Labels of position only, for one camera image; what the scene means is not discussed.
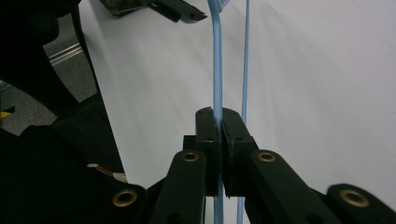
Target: white backdrop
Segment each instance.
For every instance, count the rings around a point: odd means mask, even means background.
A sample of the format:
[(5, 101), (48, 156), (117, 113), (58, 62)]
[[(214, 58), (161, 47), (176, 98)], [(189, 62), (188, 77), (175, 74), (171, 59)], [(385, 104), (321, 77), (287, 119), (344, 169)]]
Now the white backdrop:
[[(209, 17), (206, 0), (189, 0)], [(80, 3), (131, 183), (166, 176), (194, 113), (212, 105), (212, 27)], [(349, 183), (396, 209), (396, 2), (251, 1), (247, 126), (312, 188)], [(223, 106), (241, 111), (245, 1), (221, 13)], [(226, 200), (225, 223), (235, 221)], [(212, 202), (206, 223), (212, 223)]]

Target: blue cable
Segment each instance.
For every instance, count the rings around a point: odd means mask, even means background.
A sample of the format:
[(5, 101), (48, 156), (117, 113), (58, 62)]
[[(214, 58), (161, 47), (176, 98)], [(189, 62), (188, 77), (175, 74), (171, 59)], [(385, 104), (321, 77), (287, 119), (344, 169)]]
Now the blue cable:
[[(221, 138), (222, 120), (222, 59), (221, 59), (221, 25), (219, 6), (217, 0), (207, 0), (212, 16), (213, 25), (213, 110), (214, 117), (219, 129)], [(221, 149), (220, 149), (220, 176), (221, 176)], [(214, 219), (215, 224), (223, 223), (223, 184), (219, 178), (219, 196), (214, 199)]]
[[(249, 33), (249, 15), (250, 15), (250, 0), (247, 0), (247, 12), (245, 21), (245, 58), (244, 58), (244, 84), (242, 88), (242, 121), (247, 123), (248, 110), (248, 33)], [(236, 213), (236, 223), (242, 224), (244, 222), (244, 202), (245, 198), (238, 197), (238, 206)]]
[(230, 0), (218, 0), (218, 9), (219, 12), (222, 12), (222, 10), (225, 8), (225, 6), (227, 6), (227, 4), (230, 2)]

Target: black metal bracket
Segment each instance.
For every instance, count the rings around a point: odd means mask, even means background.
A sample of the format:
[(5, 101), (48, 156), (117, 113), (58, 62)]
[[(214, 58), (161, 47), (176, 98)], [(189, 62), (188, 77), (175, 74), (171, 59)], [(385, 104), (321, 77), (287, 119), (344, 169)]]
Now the black metal bracket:
[(143, 216), (150, 219), (139, 223), (203, 223), (205, 196), (218, 194), (219, 178), (227, 196), (246, 197), (252, 224), (396, 223), (396, 213), (364, 189), (334, 185), (324, 195), (309, 188), (280, 155), (258, 148), (231, 109), (223, 108), (223, 135), (210, 107), (196, 112), (195, 125), (167, 177), (148, 190)]
[(204, 12), (182, 0), (101, 0), (115, 17), (122, 17), (141, 8), (149, 7), (177, 22), (195, 23), (206, 18)]

